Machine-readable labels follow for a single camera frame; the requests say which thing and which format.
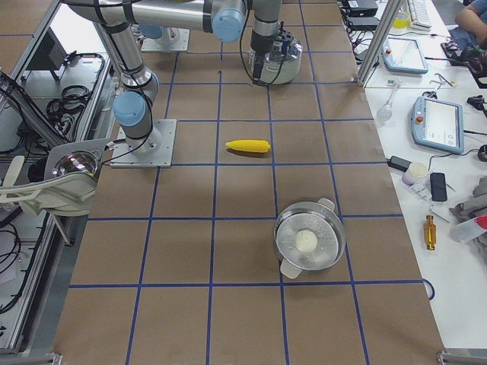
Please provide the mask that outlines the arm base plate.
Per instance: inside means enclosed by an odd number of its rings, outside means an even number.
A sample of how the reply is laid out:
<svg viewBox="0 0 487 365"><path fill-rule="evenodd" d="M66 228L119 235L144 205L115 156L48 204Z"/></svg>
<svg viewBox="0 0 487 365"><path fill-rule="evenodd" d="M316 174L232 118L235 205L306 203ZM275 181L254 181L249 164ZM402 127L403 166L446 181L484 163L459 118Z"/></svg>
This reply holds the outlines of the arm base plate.
<svg viewBox="0 0 487 365"><path fill-rule="evenodd" d="M109 165L113 168L170 168L177 130L175 119L155 119L148 139L126 140L126 134L119 127L118 139L123 143L113 146L113 156Z"/></svg>
<svg viewBox="0 0 487 365"><path fill-rule="evenodd" d="M189 30L174 27L141 28L142 52L185 52L189 45Z"/></svg>

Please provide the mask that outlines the person forearm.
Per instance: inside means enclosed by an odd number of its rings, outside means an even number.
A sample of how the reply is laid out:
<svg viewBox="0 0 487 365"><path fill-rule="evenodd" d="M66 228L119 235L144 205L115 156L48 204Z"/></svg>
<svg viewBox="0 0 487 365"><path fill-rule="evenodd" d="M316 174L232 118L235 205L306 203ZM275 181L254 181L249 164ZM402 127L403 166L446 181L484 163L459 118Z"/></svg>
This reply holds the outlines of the person forearm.
<svg viewBox="0 0 487 365"><path fill-rule="evenodd" d="M473 34L480 42L486 37L486 22L482 14L486 13L486 1L473 1L455 17L456 24L463 30Z"/></svg>

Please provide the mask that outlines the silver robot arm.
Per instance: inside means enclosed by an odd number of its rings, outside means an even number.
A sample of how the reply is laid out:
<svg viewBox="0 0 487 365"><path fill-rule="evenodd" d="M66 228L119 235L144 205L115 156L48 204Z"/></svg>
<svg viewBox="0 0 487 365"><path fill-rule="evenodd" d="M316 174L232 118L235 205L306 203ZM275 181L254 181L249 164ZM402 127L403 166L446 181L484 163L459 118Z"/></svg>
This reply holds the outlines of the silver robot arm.
<svg viewBox="0 0 487 365"><path fill-rule="evenodd" d="M103 25L110 58L119 68L123 91L116 97L113 112L125 133L129 149L148 154L159 147L161 133L154 127L152 106L159 81L142 59L127 23Z"/></svg>
<svg viewBox="0 0 487 365"><path fill-rule="evenodd" d="M214 34L221 42L239 39L245 16L254 12L250 47L251 80L265 85L265 58L278 36L280 1L65 1L75 13L98 24L103 44L128 88L146 85L153 74L145 66L132 35L133 24L175 27Z"/></svg>

